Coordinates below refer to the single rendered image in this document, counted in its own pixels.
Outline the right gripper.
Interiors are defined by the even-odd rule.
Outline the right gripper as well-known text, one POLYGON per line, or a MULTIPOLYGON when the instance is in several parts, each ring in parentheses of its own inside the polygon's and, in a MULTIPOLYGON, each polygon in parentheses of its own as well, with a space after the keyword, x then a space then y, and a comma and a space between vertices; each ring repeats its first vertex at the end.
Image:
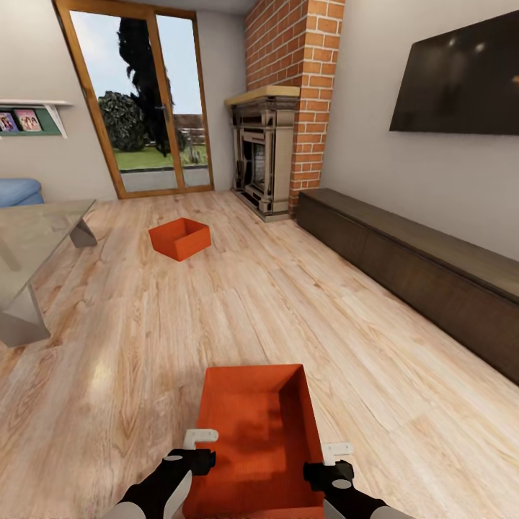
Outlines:
POLYGON ((352 482, 352 470, 351 465, 346 461, 336 461, 333 466, 325 466, 322 463, 307 463, 303 466, 303 474, 305 482, 310 482, 311 490, 324 491, 324 482, 330 474, 344 475, 348 481, 352 482))

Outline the storage box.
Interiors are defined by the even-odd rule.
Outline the storage box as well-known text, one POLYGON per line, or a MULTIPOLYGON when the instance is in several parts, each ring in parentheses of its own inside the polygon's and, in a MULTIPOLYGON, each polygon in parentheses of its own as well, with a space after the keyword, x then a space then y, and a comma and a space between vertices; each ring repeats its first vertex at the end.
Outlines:
POLYGON ((185 217, 149 229, 148 232, 154 250, 178 262, 211 245, 208 224, 185 217))
POLYGON ((207 367, 196 429, 219 438, 196 443, 216 465, 192 477, 186 519, 325 519, 303 474, 323 455, 302 364, 207 367))

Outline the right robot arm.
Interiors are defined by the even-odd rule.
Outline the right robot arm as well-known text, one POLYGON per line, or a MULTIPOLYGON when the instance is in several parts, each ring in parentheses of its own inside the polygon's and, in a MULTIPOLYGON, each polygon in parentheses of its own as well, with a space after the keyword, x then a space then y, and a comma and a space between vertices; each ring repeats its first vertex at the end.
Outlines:
POLYGON ((334 461, 334 456, 352 455, 351 442, 322 443, 322 463, 303 466, 305 482, 311 490, 324 491, 325 519, 414 519, 381 498, 372 498, 354 488, 351 465, 346 461, 334 461))

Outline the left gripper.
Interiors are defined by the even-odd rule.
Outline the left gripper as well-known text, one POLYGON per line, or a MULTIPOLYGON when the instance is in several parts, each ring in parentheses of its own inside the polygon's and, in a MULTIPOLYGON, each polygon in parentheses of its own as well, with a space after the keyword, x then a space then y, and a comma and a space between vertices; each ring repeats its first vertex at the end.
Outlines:
POLYGON ((174 449, 170 451, 170 455, 173 454, 187 454, 193 463, 193 474, 192 476, 205 476, 210 471, 211 467, 216 465, 216 452, 210 452, 209 450, 183 450, 174 449))

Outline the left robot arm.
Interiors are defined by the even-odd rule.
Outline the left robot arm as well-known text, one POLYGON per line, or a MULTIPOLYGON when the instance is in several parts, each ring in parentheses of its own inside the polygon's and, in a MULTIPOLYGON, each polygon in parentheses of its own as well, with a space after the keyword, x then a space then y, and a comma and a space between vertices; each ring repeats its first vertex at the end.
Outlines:
POLYGON ((154 473, 132 485, 99 519, 172 519, 187 499, 192 477, 205 476, 216 465, 216 452, 197 449, 196 443, 214 443, 218 438, 216 430, 187 430, 183 449, 170 451, 154 473))

